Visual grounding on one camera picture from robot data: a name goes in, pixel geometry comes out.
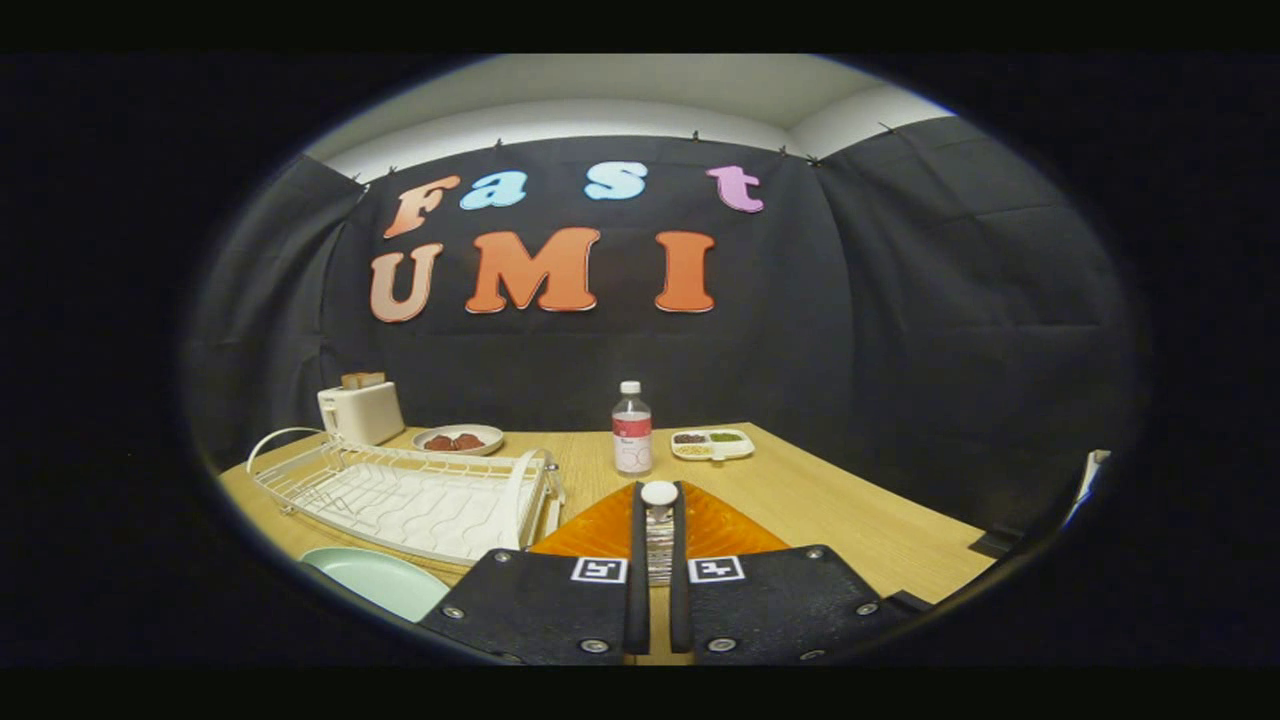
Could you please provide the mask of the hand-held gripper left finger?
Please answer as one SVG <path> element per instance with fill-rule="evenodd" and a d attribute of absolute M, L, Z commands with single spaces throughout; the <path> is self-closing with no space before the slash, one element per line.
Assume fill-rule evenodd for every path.
<path fill-rule="evenodd" d="M 605 496 L 526 551 L 486 552 L 419 625 L 520 664 L 616 665 L 649 653 L 639 489 Z"/>

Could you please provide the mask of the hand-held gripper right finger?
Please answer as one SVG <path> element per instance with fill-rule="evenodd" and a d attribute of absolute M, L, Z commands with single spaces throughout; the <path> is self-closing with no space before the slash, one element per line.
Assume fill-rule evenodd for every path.
<path fill-rule="evenodd" d="M 694 664 L 826 664 L 931 610 L 877 592 L 828 544 L 787 544 L 714 495 L 676 487 L 669 643 Z"/>

